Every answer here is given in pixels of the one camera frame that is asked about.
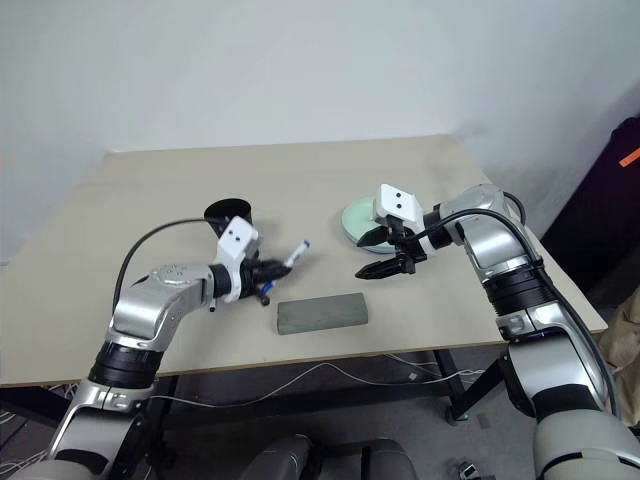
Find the pen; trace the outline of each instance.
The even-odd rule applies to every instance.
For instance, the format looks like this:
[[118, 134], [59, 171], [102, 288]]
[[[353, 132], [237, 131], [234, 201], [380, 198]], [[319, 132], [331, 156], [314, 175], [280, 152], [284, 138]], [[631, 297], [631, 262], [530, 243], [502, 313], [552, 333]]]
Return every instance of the pen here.
[[[304, 252], [306, 252], [308, 248], [309, 248], [309, 242], [307, 240], [303, 241], [300, 245], [298, 245], [296, 249], [291, 253], [291, 255], [289, 255], [289, 258], [287, 258], [284, 261], [285, 267], [293, 268], [293, 266], [296, 264], [298, 260], [300, 260], [300, 257], [304, 255]], [[275, 286], [276, 286], [276, 281], [271, 280], [270, 282], [267, 282], [264, 284], [260, 293], [262, 295], [266, 295], [267, 292], [269, 292], [269, 290], [271, 290]]]

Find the gray block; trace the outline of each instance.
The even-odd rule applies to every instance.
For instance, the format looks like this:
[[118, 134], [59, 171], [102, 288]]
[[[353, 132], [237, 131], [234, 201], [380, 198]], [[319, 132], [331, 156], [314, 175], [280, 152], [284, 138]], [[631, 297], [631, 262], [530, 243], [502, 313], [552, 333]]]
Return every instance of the gray block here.
[[310, 298], [278, 304], [278, 333], [280, 335], [362, 325], [368, 320], [367, 304], [362, 293]]

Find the wire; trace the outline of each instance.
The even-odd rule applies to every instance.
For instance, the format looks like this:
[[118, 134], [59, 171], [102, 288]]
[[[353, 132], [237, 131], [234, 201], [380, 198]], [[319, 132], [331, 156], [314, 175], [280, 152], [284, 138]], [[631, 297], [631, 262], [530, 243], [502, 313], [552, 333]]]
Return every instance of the wire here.
[[76, 392], [78, 391], [77, 383], [70, 383], [69, 385], [65, 385], [64, 387], [64, 398], [73, 400], [73, 397], [76, 396]]
[[40, 450], [38, 453], [31, 455], [29, 458], [24, 460], [12, 460], [10, 462], [5, 462], [0, 464], [0, 475], [6, 475], [14, 470], [22, 470], [23, 468], [28, 467], [29, 465], [33, 465], [34, 463], [38, 463], [43, 460], [47, 456], [46, 450]]
[[16, 414], [15, 413], [6, 412], [3, 415], [7, 415], [7, 416], [5, 416], [4, 418], [2, 418], [0, 420], [0, 425], [4, 425], [5, 423], [9, 423], [11, 420], [16, 418]]
[[405, 360], [402, 357], [398, 357], [397, 355], [394, 355], [393, 353], [387, 353], [385, 354], [385, 357], [389, 357], [389, 358], [393, 358], [401, 363], [406, 363], [407, 365], [411, 365], [414, 367], [423, 367], [425, 365], [438, 365], [438, 362], [410, 362], [409, 360]]
[[[438, 378], [442, 377], [442, 375], [440, 375], [440, 373], [438, 373], [438, 372], [433, 372], [431, 370], [427, 370], [426, 368], [422, 368], [422, 365], [438, 365], [438, 362], [422, 362], [422, 363], [410, 362], [408, 360], [405, 360], [404, 358], [398, 357], [398, 356], [393, 355], [391, 353], [386, 354], [385, 357], [389, 357], [392, 360], [395, 360], [397, 362], [403, 363], [403, 364], [407, 365], [408, 367], [415, 368], [416, 370], [420, 370], [422, 372], [428, 373], [429, 375], [434, 375], [434, 376], [436, 376]], [[484, 370], [475, 370], [475, 372], [481, 374], [481, 373], [484, 373]], [[462, 378], [461, 381], [462, 381], [462, 383], [472, 384], [473, 382], [475, 382], [475, 379], [469, 381], [469, 380], [465, 380], [464, 378]]]
[[22, 430], [22, 428], [29, 422], [29, 420], [25, 420], [23, 421], [18, 428], [16, 428], [13, 432], [11, 432], [11, 434], [4, 440], [4, 442], [2, 442], [2, 444], [0, 444], [0, 452], [2, 450], [4, 450], [4, 447], [6, 447], [9, 442], [11, 442], [11, 440], [13, 440], [15, 438], [15, 436]]
[[226, 404], [226, 405], [213, 405], [213, 404], [209, 404], [209, 403], [195, 402], [193, 400], [187, 400], [185, 398], [172, 397], [172, 396], [169, 396], [169, 395], [153, 395], [153, 396], [151, 396], [149, 398], [152, 398], [152, 399], [153, 398], [159, 398], [159, 399], [163, 399], [163, 400], [173, 400], [175, 402], [185, 403], [187, 405], [193, 405], [193, 406], [196, 406], [196, 407], [205, 407], [205, 408], [246, 407], [248, 405], [253, 405], [255, 403], [262, 402], [263, 400], [266, 400], [269, 397], [272, 397], [276, 393], [278, 393], [278, 392], [284, 390], [285, 388], [293, 385], [294, 383], [296, 383], [297, 381], [299, 381], [303, 377], [307, 376], [311, 372], [313, 372], [313, 371], [315, 371], [315, 370], [317, 370], [317, 369], [319, 369], [321, 367], [331, 367], [334, 370], [336, 370], [337, 372], [339, 372], [342, 375], [344, 375], [345, 377], [351, 378], [352, 380], [355, 380], [355, 381], [360, 382], [360, 383], [365, 383], [367, 385], [375, 385], [375, 386], [380, 386], [380, 387], [397, 387], [399, 385], [429, 385], [431, 383], [444, 382], [444, 381], [449, 380], [450, 378], [453, 378], [453, 377], [458, 376], [458, 375], [477, 375], [478, 373], [482, 373], [482, 370], [460, 370], [460, 371], [452, 373], [451, 375], [448, 375], [446, 377], [438, 378], [436, 380], [427, 380], [425, 382], [382, 383], [382, 382], [372, 382], [370, 380], [366, 380], [364, 378], [357, 377], [357, 376], [355, 376], [355, 375], [353, 375], [353, 374], [351, 374], [349, 372], [344, 371], [343, 369], [341, 369], [340, 367], [334, 365], [333, 363], [323, 362], [323, 363], [319, 363], [319, 364], [314, 365], [313, 367], [305, 370], [300, 375], [294, 377], [293, 379], [289, 380], [284, 385], [279, 386], [278, 388], [276, 388], [275, 390], [272, 390], [271, 392], [267, 393], [266, 395], [263, 395], [263, 396], [261, 396], [259, 398], [254, 399], [254, 400], [249, 400], [247, 402], [230, 403], [230, 404]]
[[165, 223], [163, 225], [160, 225], [154, 228], [153, 230], [145, 233], [142, 237], [138, 239], [136, 243], [133, 244], [133, 246], [129, 249], [129, 252], [127, 253], [126, 257], [124, 257], [122, 266], [120, 267], [120, 271], [118, 272], [118, 278], [116, 279], [116, 285], [113, 291], [113, 302], [111, 304], [111, 313], [115, 312], [116, 305], [118, 304], [118, 300], [120, 300], [120, 292], [122, 291], [124, 275], [127, 272], [127, 267], [129, 266], [129, 262], [131, 262], [131, 259], [133, 258], [133, 254], [136, 253], [136, 250], [138, 250], [138, 248], [140, 248], [140, 245], [142, 245], [149, 237], [152, 237], [156, 233], [161, 232], [166, 228], [174, 227], [176, 225], [183, 225], [185, 223], [199, 223], [199, 222], [217, 223], [218, 225], [223, 225], [224, 223], [226, 223], [226, 221], [221, 218], [183, 218], [182, 220], [175, 220], [173, 222]]
[[423, 237], [426, 237], [434, 230], [444, 227], [447, 223], [451, 223], [454, 220], [457, 220], [461, 217], [467, 217], [471, 215], [484, 215], [485, 217], [492, 217], [501, 222], [505, 227], [509, 229], [509, 231], [513, 234], [514, 237], [518, 239], [520, 245], [524, 249], [527, 256], [531, 259], [531, 261], [535, 261], [538, 258], [538, 255], [533, 250], [533, 247], [529, 243], [529, 240], [524, 236], [524, 233], [520, 231], [520, 229], [513, 223], [509, 217], [502, 215], [501, 213], [494, 212], [493, 210], [486, 210], [484, 208], [467, 208], [465, 210], [459, 210], [457, 212], [452, 213], [448, 217], [443, 218], [442, 220], [438, 220], [436, 223], [433, 223], [426, 227], [422, 232], [417, 233], [415, 235], [409, 235], [407, 237], [401, 237], [397, 239], [397, 242], [401, 243], [411, 243], [416, 240], [420, 240]]
[[[515, 224], [513, 223], [513, 221], [511, 219], [509, 219], [508, 217], [506, 217], [506, 216], [504, 216], [504, 215], [502, 215], [500, 213], [494, 212], [492, 210], [485, 210], [485, 209], [482, 209], [482, 208], [469, 208], [469, 209], [466, 209], [466, 210], [460, 210], [458, 212], [452, 213], [448, 217], [445, 217], [444, 219], [442, 219], [442, 220], [440, 220], [440, 221], [438, 221], [438, 222], [436, 222], [436, 223], [434, 223], [432, 225], [429, 225], [422, 232], [420, 232], [420, 233], [418, 233], [416, 235], [411, 235], [411, 236], [408, 236], [408, 237], [404, 237], [404, 238], [400, 239], [399, 241], [407, 243], [407, 242], [412, 242], [412, 241], [415, 241], [415, 240], [419, 240], [420, 238], [428, 235], [432, 230], [435, 230], [437, 228], [441, 228], [444, 225], [446, 225], [447, 223], [453, 222], [454, 220], [457, 220], [460, 217], [466, 217], [468, 215], [484, 215], [484, 216], [487, 216], [487, 217], [495, 218], [496, 220], [500, 221], [518, 239], [518, 241], [520, 242], [520, 245], [524, 249], [524, 251], [527, 254], [527, 256], [531, 259], [532, 263], [535, 262], [536, 259], [538, 258], [538, 255], [533, 250], [533, 247], [529, 243], [529, 240], [518, 229], [518, 227], [515, 226]], [[541, 271], [543, 272], [543, 275], [541, 275], [541, 277], [543, 279], [543, 282], [545, 283], [545, 286], [557, 297], [558, 301], [567, 310], [567, 312], [569, 313], [570, 319], [573, 320], [573, 323], [574, 323], [576, 329], [584, 337], [585, 342], [587, 343], [587, 346], [589, 347], [589, 350], [591, 350], [591, 354], [594, 356], [596, 362], [598, 363], [598, 367], [600, 368], [600, 372], [601, 372], [601, 374], [602, 374], [602, 376], [604, 378], [604, 381], [605, 381], [605, 383], [607, 385], [607, 390], [609, 391], [609, 402], [611, 404], [611, 413], [615, 417], [620, 418], [620, 411], [618, 409], [617, 392], [616, 392], [616, 389], [615, 389], [615, 384], [613, 383], [613, 377], [611, 376], [611, 372], [609, 372], [609, 369], [607, 368], [606, 362], [602, 358], [602, 354], [600, 353], [600, 350], [598, 349], [598, 346], [596, 345], [595, 341], [593, 340], [593, 337], [591, 337], [591, 333], [589, 332], [589, 329], [587, 328], [587, 326], [584, 324], [584, 322], [580, 318], [580, 315], [578, 314], [578, 312], [576, 312], [576, 310], [569, 303], [569, 301], [566, 298], [564, 298], [564, 296], [560, 293], [560, 291], [555, 287], [555, 285], [553, 284], [553, 282], [551, 281], [549, 276], [546, 274], [546, 272], [543, 269]]]
[[518, 197], [509, 192], [502, 192], [502, 194], [515, 203], [516, 207], [518, 207], [518, 212], [520, 212], [520, 223], [524, 226], [527, 222], [527, 212], [524, 208], [524, 205], [520, 201]]

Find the wooden table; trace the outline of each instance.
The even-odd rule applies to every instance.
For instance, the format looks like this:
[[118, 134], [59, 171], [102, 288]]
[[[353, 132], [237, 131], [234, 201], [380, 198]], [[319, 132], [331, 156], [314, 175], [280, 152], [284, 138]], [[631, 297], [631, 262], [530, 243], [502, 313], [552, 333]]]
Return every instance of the wooden table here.
[[[108, 155], [0, 275], [3, 385], [86, 376], [129, 247], [156, 225], [200, 216], [227, 197], [251, 202], [262, 257], [284, 258], [304, 238], [311, 249], [272, 291], [270, 307], [245, 299], [186, 317], [161, 373], [500, 342], [495, 313], [462, 248], [442, 250], [415, 275], [363, 281], [354, 273], [380, 256], [356, 248], [340, 224], [346, 205], [374, 195], [383, 182], [414, 192], [430, 208], [487, 181], [446, 136]], [[605, 328], [537, 247], [587, 326]], [[167, 230], [136, 254], [127, 282], [158, 264], [211, 262], [215, 249], [206, 224]], [[278, 335], [277, 302], [352, 292], [365, 295], [367, 325]]]

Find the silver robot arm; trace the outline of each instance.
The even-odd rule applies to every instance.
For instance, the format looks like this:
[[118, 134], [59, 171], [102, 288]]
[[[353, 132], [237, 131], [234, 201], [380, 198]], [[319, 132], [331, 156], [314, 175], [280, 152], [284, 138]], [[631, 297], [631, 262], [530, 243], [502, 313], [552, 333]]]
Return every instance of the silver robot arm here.
[[358, 244], [388, 241], [396, 256], [365, 266], [359, 278], [411, 274], [439, 248], [464, 246], [509, 342], [503, 372], [509, 397], [538, 420], [537, 478], [640, 478], [638, 442], [606, 412], [608, 399], [616, 403], [606, 364], [547, 276], [524, 225], [511, 216], [505, 194], [478, 185], [425, 214], [413, 194], [382, 185], [373, 208], [381, 226]]
[[253, 295], [257, 284], [286, 275], [282, 262], [258, 261], [258, 232], [235, 217], [218, 241], [213, 265], [189, 263], [155, 268], [117, 303], [105, 342], [83, 379], [49, 446], [47, 460], [12, 479], [85, 480], [127, 478], [149, 437], [145, 403], [180, 321], [216, 300]]

